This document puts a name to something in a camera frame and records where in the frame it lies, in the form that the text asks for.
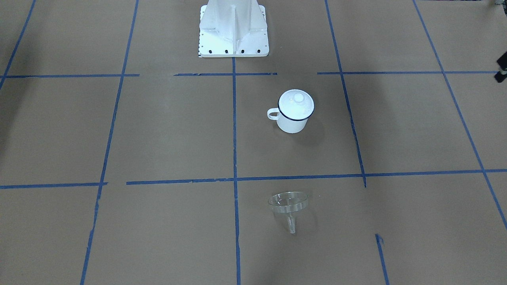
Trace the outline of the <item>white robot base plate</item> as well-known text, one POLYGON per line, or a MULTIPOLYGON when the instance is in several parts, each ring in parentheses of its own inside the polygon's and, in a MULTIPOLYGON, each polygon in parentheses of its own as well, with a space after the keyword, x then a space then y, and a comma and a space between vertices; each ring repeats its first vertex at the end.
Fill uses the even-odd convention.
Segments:
POLYGON ((266 57, 266 9, 257 0, 209 0, 200 8, 198 55, 266 57))

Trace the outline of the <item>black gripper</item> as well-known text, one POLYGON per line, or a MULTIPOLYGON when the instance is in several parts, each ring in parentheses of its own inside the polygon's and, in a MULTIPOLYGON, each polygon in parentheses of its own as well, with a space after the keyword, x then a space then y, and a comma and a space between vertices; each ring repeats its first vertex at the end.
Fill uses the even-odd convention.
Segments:
POLYGON ((494 79, 497 83, 502 83, 507 78, 507 52, 502 54, 497 60, 496 63, 499 66, 499 71, 495 74, 494 79))

